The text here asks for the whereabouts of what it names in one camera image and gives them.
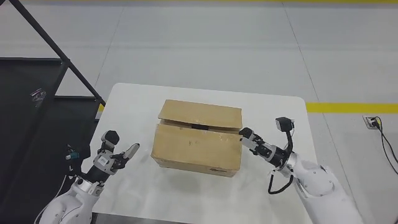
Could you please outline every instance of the power outlet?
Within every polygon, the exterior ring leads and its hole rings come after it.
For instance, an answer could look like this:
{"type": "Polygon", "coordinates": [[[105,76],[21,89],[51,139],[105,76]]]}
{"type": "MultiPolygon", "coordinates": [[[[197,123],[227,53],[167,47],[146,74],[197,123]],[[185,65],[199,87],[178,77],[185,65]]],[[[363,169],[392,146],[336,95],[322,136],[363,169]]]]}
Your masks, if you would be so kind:
{"type": "Polygon", "coordinates": [[[376,129],[377,130],[377,127],[373,126],[373,123],[376,122],[375,119],[372,120],[374,118],[374,116],[362,116],[362,117],[363,117],[363,120],[365,121],[366,127],[368,129],[371,129],[371,130],[376,129]]]}

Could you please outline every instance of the white table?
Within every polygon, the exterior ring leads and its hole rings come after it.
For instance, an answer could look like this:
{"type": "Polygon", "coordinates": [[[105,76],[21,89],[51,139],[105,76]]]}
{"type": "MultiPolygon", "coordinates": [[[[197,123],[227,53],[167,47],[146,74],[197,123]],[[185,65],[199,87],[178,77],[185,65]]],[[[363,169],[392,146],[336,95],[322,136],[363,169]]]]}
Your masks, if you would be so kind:
{"type": "MultiPolygon", "coordinates": [[[[275,119],[294,119],[294,151],[306,160],[317,161],[301,98],[118,83],[96,128],[91,159],[84,161],[83,171],[92,166],[100,137],[107,130],[120,136],[115,152],[135,142],[141,147],[125,169],[108,179],[94,212],[196,224],[311,223],[293,187],[279,195],[267,193],[272,167],[246,148],[241,169],[232,178],[160,168],[150,153],[157,115],[166,99],[242,108],[243,126],[280,147],[287,140],[275,119]]],[[[274,189],[286,182],[281,175],[276,176],[274,189]]]]}

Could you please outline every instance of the box lid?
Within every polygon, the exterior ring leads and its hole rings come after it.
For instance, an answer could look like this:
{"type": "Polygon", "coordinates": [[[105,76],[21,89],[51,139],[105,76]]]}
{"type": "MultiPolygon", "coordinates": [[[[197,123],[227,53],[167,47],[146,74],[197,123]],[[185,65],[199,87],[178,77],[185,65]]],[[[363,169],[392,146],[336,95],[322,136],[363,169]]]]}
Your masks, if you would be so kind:
{"type": "Polygon", "coordinates": [[[242,128],[242,109],[202,103],[166,100],[159,119],[221,128],[242,128]]]}
{"type": "Polygon", "coordinates": [[[151,156],[166,161],[239,170],[240,137],[238,134],[158,124],[151,156]]]}

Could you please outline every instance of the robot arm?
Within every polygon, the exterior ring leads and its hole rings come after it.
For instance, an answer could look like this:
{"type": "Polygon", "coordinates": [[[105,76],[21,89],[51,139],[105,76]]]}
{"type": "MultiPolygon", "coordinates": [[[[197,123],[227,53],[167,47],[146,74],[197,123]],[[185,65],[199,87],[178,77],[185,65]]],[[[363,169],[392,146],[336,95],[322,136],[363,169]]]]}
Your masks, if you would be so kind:
{"type": "Polygon", "coordinates": [[[249,128],[239,132],[243,136],[241,142],[244,146],[254,155],[275,166],[274,172],[279,171],[290,179],[280,190],[272,191],[272,174],[268,192],[278,194],[293,184],[314,224],[363,224],[353,201],[347,196],[330,168],[301,160],[301,157],[293,152],[290,135],[290,130],[294,128],[293,121],[288,118],[278,118],[276,121],[278,129],[287,135],[286,149],[266,143],[249,128]]]}
{"type": "Polygon", "coordinates": [[[107,131],[101,138],[102,146],[87,174],[77,177],[70,190],[52,200],[45,208],[40,224],[89,224],[94,204],[99,199],[109,176],[123,169],[139,149],[133,144],[127,151],[113,154],[119,142],[116,131],[107,131]]]}

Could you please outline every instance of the black panel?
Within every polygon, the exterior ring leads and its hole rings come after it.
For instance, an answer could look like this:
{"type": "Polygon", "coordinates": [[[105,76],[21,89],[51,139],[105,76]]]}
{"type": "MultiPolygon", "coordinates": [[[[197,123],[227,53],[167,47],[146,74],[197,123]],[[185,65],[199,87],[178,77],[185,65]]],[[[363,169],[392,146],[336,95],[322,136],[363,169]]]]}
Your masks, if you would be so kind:
{"type": "Polygon", "coordinates": [[[26,132],[35,121],[44,101],[31,94],[38,89],[46,92],[45,101],[52,101],[54,87],[66,68],[60,59],[46,58],[0,58],[0,135],[2,164],[0,166],[0,189],[7,188],[11,181],[8,169],[17,169],[18,162],[11,164],[14,156],[24,157],[21,147],[28,146],[26,132]]]}
{"type": "Polygon", "coordinates": [[[95,97],[54,99],[9,191],[2,223],[32,223],[54,198],[68,172],[67,145],[89,145],[99,104],[95,97]]]}

